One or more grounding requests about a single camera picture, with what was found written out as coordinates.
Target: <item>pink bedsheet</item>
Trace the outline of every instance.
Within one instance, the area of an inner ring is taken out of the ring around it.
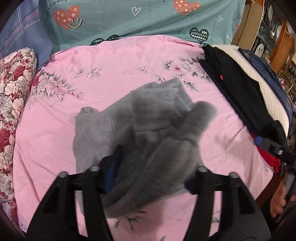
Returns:
[[[273,171],[230,104],[196,62],[198,44],[169,36],[130,37],[74,47],[52,57],[38,73],[16,132],[13,182],[21,228],[26,231],[40,200],[61,171],[75,173],[75,116],[85,106],[103,110],[148,82],[179,77],[193,101],[208,101],[218,115],[200,139],[201,157],[215,173],[239,173],[254,198]],[[216,195],[212,233],[217,230]],[[115,240],[183,240],[195,196],[184,194],[108,220]],[[81,233],[84,218],[78,211]]]

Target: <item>folded clothes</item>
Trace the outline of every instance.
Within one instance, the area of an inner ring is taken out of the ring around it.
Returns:
[[[76,171],[123,146],[115,186],[102,195],[110,218],[183,194],[185,179],[203,165],[198,140],[214,115],[209,103],[192,102],[179,79],[148,83],[101,112],[82,108],[75,119]],[[78,202],[83,211],[81,194]]]
[[[201,66],[231,104],[250,133],[267,137],[286,146],[286,135],[281,123],[269,115],[259,83],[251,79],[228,54],[209,45],[203,47],[205,59]],[[278,170],[280,161],[262,155],[266,162]]]
[[[238,50],[245,57],[245,59],[254,67],[254,69],[262,76],[266,83],[268,83],[269,87],[280,100],[289,118],[288,135],[290,135],[292,127],[292,106],[286,95],[286,92],[283,90],[280,82],[278,81],[275,72],[271,69],[270,65],[268,65],[265,61],[262,61],[261,58],[253,54],[251,51],[241,48],[239,48]]]

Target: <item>person's hand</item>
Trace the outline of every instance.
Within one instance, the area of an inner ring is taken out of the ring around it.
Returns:
[[[276,192],[274,193],[270,201],[270,214],[273,218],[275,218],[276,215],[283,213],[283,210],[284,210],[283,207],[286,205],[286,200],[284,198],[285,194],[286,194],[286,187],[284,184],[284,180],[282,180],[278,189],[276,190]],[[296,201],[296,194],[294,194],[291,197],[291,201],[292,202]]]

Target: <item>floral pillow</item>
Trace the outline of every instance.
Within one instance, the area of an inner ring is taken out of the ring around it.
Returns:
[[[18,50],[0,60],[0,205],[18,227],[12,182],[15,131],[36,72],[32,49]]]

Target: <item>gray clothing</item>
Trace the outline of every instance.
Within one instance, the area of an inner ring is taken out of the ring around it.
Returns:
[[[198,139],[214,115],[209,103],[192,102],[179,79],[146,84],[101,112],[82,108],[75,119],[76,171],[123,146],[115,186],[101,196],[109,218],[185,193],[185,179],[203,165]],[[78,202],[82,210],[81,194]]]

